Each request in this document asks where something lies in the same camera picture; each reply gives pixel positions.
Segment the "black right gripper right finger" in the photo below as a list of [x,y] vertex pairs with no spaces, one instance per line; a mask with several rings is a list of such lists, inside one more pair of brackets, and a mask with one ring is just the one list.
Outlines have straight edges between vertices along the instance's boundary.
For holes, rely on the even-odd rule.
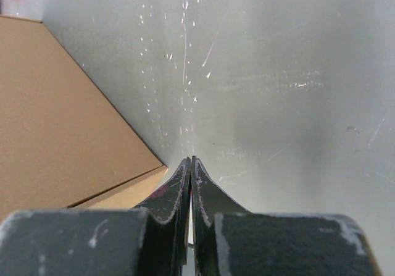
[[197,275],[380,275],[360,227],[348,216],[258,214],[242,207],[191,161]]

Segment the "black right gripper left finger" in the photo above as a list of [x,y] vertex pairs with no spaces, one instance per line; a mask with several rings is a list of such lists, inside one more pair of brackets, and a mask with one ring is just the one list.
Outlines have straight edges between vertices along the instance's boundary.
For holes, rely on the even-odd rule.
[[1,223],[2,275],[181,275],[190,158],[130,209],[30,209]]

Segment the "brown cardboard box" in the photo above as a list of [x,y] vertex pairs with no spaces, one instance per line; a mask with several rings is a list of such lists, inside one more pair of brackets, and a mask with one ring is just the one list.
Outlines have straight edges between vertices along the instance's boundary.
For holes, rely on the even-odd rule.
[[1,217],[131,208],[167,168],[49,30],[1,17]]

